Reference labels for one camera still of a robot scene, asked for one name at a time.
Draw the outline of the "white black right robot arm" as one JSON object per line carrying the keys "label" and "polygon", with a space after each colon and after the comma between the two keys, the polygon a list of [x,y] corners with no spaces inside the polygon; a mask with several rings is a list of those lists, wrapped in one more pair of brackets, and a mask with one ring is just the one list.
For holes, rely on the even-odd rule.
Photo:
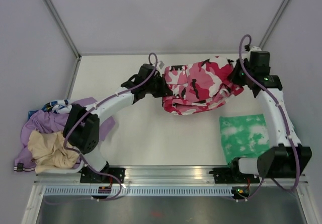
{"label": "white black right robot arm", "polygon": [[259,102],[266,123],[269,149],[254,158],[235,158],[229,169],[231,179],[242,181],[248,174],[262,178],[298,180],[312,157],[311,148],[303,146],[288,116],[281,81],[270,74],[270,54],[252,46],[238,59],[229,80],[247,86]]}

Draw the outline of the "purple trousers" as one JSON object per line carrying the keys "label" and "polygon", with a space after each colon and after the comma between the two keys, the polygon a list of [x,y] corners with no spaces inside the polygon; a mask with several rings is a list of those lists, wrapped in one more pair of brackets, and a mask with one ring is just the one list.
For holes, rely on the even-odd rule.
{"label": "purple trousers", "polygon": [[[89,97],[71,101],[71,106],[73,103],[86,106],[96,102],[96,99]],[[36,130],[40,133],[54,133],[62,131],[67,122],[68,115],[69,113],[55,114],[52,112],[43,112],[39,110],[32,115],[29,120],[27,120],[21,130],[21,144],[23,148],[14,161],[15,172],[32,172],[35,170],[36,164],[32,159],[31,152],[27,148],[31,132],[33,130]]]}

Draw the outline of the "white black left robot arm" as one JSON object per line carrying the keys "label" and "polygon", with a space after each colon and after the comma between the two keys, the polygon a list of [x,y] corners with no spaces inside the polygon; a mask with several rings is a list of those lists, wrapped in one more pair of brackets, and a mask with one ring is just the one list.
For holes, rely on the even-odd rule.
{"label": "white black left robot arm", "polygon": [[64,148],[79,154],[82,162],[92,170],[92,177],[105,182],[110,175],[108,162],[99,150],[102,125],[120,110],[131,106],[151,94],[155,98],[171,94],[162,76],[164,64],[143,64],[139,72],[122,83],[117,91],[86,106],[73,104],[63,130]]}

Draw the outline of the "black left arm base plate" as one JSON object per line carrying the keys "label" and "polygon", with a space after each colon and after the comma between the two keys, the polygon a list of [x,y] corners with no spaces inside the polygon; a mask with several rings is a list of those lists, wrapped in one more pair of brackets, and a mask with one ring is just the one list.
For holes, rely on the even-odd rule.
{"label": "black left arm base plate", "polygon": [[[123,183],[125,178],[125,170],[126,170],[125,168],[110,167],[108,170],[103,170],[103,172],[115,176],[121,183]],[[117,183],[117,181],[114,178],[99,175],[93,172],[92,170],[90,170],[88,167],[82,169],[80,182],[85,184]]]}

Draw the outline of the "pink camouflage trousers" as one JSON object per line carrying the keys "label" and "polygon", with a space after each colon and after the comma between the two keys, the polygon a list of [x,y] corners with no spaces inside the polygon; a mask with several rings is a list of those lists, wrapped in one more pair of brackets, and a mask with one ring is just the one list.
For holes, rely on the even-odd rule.
{"label": "pink camouflage trousers", "polygon": [[163,109],[186,116],[225,105],[244,91],[228,79],[234,64],[233,60],[215,56],[201,62],[167,66],[164,78],[172,95],[162,98]]}

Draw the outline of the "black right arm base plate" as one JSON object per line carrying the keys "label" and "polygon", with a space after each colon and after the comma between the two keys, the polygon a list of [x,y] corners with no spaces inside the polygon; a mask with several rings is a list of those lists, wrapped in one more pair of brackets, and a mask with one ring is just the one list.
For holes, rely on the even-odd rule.
{"label": "black right arm base plate", "polygon": [[252,174],[243,174],[229,167],[213,168],[209,171],[216,184],[258,184],[260,179]]}

